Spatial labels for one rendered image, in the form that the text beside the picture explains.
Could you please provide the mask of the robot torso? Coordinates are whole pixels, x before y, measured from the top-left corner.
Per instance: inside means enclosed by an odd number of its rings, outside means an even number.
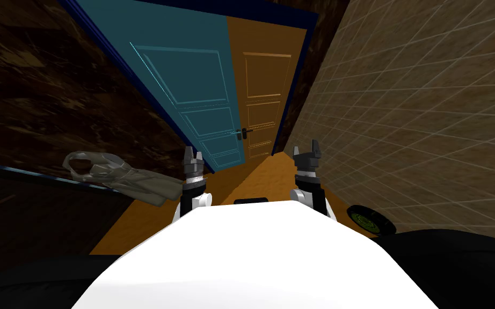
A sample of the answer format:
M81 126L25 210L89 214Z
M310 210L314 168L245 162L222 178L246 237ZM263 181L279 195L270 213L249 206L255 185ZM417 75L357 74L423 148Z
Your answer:
M72 309L438 309L378 244L296 201L193 209Z

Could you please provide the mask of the grey crumpled object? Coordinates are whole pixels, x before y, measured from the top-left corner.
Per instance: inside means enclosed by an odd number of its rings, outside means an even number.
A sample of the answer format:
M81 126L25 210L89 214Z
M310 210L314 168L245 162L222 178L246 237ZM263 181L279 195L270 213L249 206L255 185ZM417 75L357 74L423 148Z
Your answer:
M89 173L79 174L71 167L72 160L88 160ZM79 182L102 183L135 200L160 207L166 200L180 198L183 180L149 170L131 167L122 158L103 152L77 151L68 154L63 163L72 179Z

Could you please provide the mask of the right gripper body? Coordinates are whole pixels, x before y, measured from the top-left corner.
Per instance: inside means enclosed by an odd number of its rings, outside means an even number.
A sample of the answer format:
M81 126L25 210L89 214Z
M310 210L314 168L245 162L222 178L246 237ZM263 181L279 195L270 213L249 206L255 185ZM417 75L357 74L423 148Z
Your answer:
M294 165L298 171L316 172L321 156L317 153L300 153L294 156Z

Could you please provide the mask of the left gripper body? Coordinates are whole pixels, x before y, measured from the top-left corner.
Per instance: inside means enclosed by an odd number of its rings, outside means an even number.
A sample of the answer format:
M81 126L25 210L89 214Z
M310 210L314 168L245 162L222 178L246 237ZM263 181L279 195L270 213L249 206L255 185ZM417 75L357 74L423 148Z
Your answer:
M204 161L202 159L184 159L183 168L186 179L203 176Z

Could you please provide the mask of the orange panelled door leaf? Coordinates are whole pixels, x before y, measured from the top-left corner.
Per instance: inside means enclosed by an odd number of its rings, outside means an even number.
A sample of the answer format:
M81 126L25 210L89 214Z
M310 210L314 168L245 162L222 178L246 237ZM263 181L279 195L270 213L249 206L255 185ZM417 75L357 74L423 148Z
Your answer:
M271 154L307 30L227 17L246 161Z

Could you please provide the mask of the teal panelled door leaf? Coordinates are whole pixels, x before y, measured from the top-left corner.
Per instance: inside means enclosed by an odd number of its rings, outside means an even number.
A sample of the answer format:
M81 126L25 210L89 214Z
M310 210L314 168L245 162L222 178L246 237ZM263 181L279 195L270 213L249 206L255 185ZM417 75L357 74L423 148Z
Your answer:
M227 19L138 0L77 0L213 171L245 162Z

